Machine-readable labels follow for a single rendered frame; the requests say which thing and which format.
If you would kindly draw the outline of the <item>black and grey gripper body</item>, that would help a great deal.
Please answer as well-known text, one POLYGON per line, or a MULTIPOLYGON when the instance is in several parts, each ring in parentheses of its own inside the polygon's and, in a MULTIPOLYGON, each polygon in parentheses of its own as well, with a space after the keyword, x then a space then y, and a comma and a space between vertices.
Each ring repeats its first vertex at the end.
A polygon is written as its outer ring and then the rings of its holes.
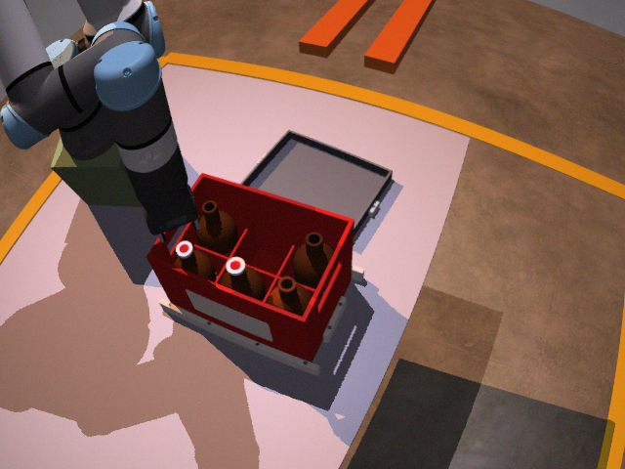
POLYGON ((152 235, 198 219, 173 119, 166 134, 154 144, 135 150, 117 147, 152 235))

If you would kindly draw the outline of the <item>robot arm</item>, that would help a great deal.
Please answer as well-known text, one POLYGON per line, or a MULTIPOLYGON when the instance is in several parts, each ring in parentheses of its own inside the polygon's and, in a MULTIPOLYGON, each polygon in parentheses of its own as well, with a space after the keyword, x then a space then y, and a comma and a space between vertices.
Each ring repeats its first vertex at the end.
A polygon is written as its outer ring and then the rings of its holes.
POLYGON ((5 133, 29 149, 59 128, 65 150, 78 160, 96 158, 115 142, 127 150, 154 144, 172 116, 158 60, 165 40, 152 2, 77 2, 86 37, 45 49, 25 1, 0 0, 5 133))

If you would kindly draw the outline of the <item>red crate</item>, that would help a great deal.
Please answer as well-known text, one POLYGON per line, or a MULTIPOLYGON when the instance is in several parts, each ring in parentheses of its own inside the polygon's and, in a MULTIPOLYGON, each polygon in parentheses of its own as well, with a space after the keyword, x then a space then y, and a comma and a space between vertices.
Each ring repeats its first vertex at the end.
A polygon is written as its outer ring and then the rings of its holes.
POLYGON ((223 180, 195 200, 198 221, 207 200, 214 200, 218 210, 231 215, 240 240, 226 257, 200 247, 194 224, 187 224, 172 250, 165 248, 161 286, 168 299, 231 331, 313 362, 326 326, 352 280, 354 219, 223 180), (312 299, 300 317, 267 301, 282 277, 294 278, 294 254, 312 232, 320 233, 335 251, 317 288, 303 285, 312 299), (216 283, 174 266, 176 247, 182 241, 189 241, 211 259, 216 283), (232 257, 241 258, 245 266, 261 274, 267 290, 263 302, 220 285, 232 257))

